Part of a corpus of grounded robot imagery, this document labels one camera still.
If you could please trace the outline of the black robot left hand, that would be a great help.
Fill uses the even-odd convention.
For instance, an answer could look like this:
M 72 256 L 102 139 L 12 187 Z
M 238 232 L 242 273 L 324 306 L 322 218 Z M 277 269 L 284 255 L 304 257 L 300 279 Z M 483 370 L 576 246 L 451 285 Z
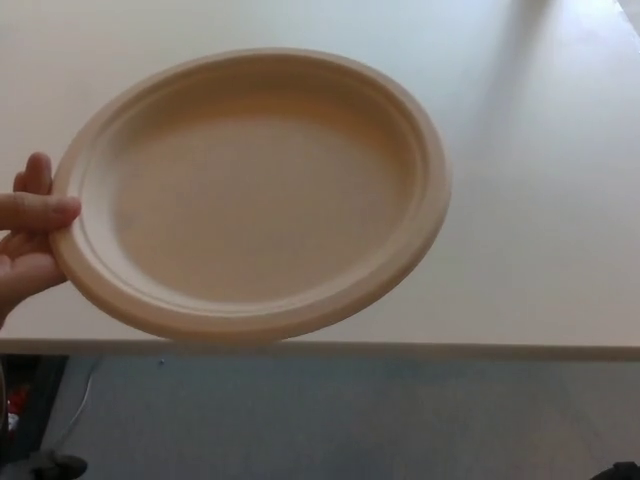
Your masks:
M 83 476 L 87 470 L 86 460 L 64 454 L 39 458 L 29 468 L 29 474 L 34 480 L 74 480 Z

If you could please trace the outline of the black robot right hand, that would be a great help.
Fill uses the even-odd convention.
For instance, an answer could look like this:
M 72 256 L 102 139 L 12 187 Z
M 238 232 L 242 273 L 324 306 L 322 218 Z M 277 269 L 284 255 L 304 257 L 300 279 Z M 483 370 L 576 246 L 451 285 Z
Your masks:
M 640 466 L 635 462 L 616 462 L 592 480 L 640 480 Z

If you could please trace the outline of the person's bare hand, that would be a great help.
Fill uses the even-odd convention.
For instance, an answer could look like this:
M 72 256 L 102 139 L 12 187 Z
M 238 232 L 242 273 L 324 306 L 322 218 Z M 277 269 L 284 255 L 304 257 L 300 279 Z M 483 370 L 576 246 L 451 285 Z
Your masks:
M 74 197 L 51 194 L 51 159 L 35 152 L 1 195 L 1 321 L 25 300 L 67 281 L 51 250 L 49 235 L 72 224 L 81 212 Z

